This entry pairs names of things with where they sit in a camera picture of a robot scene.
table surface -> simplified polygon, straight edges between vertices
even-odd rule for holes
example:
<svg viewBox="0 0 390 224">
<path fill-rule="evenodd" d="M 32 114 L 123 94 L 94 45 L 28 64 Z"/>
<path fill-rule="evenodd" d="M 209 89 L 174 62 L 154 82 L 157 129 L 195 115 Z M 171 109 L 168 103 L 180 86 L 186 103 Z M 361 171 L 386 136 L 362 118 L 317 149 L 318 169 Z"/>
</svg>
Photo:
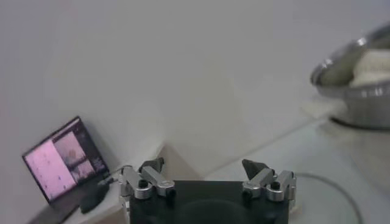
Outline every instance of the table surface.
<svg viewBox="0 0 390 224">
<path fill-rule="evenodd" d="M 135 156 L 129 159 L 125 164 L 132 165 L 135 169 L 139 168 L 144 161 L 155 159 L 160 154 L 163 144 L 159 144 L 149 151 L 143 152 L 141 155 Z M 69 218 L 65 220 L 63 224 L 92 224 L 101 221 L 105 217 L 114 214 L 122 208 L 119 201 L 119 184 L 113 183 L 110 185 L 107 195 L 104 200 L 92 211 L 87 214 L 82 214 L 80 208 L 78 208 Z"/>
<path fill-rule="evenodd" d="M 317 120 L 209 174 L 206 180 L 247 180 L 241 160 L 266 163 L 336 182 L 355 200 L 364 223 L 390 220 L 390 133 L 359 131 Z M 329 184 L 297 177 L 290 223 L 358 223 L 356 212 Z"/>
</svg>

laptop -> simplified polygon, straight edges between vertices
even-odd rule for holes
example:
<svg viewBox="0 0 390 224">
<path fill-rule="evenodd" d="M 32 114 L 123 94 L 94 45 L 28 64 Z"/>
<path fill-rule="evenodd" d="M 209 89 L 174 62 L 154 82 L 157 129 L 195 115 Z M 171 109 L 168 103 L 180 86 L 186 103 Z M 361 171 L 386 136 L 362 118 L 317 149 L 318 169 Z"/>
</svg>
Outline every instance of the laptop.
<svg viewBox="0 0 390 224">
<path fill-rule="evenodd" d="M 89 190 L 109 174 L 80 117 L 75 117 L 22 155 L 48 201 L 29 223 L 62 223 Z"/>
</svg>

white wall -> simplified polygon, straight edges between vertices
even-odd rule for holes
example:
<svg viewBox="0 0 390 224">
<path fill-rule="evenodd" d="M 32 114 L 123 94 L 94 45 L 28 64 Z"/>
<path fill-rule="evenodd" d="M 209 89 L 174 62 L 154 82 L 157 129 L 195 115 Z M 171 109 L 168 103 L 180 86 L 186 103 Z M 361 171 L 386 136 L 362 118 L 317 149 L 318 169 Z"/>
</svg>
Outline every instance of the white wall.
<svg viewBox="0 0 390 224">
<path fill-rule="evenodd" d="M 1 222 L 24 223 L 45 205 L 20 155 L 77 114 L 111 167 L 166 140 L 200 175 L 298 127 L 311 69 L 389 9 L 385 0 L 1 1 Z"/>
</svg>

metal bowl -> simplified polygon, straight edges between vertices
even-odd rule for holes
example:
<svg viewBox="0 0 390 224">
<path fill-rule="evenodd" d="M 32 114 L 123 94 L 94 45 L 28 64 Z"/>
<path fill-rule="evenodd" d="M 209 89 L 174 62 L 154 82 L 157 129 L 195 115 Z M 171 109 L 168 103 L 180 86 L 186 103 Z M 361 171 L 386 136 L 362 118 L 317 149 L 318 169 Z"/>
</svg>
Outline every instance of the metal bowl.
<svg viewBox="0 0 390 224">
<path fill-rule="evenodd" d="M 338 118 L 357 127 L 390 130 L 390 81 L 350 87 L 353 69 L 368 49 L 390 49 L 390 23 L 351 42 L 319 64 L 311 83 L 321 95 L 344 100 Z"/>
</svg>

computer mouse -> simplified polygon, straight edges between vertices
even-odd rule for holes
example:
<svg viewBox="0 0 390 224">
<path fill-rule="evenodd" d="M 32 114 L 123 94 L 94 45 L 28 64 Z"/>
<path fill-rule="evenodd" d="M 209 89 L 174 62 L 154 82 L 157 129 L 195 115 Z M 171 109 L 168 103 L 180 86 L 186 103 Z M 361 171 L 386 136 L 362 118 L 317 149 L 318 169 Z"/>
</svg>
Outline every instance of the computer mouse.
<svg viewBox="0 0 390 224">
<path fill-rule="evenodd" d="M 89 191 L 89 193 L 86 196 L 84 196 L 84 198 L 81 200 L 80 202 L 81 213 L 83 214 L 88 213 L 92 209 L 94 209 L 98 204 L 100 204 L 100 202 L 102 202 L 109 189 L 110 189 L 109 184 L 96 185 L 96 188 Z"/>
</svg>

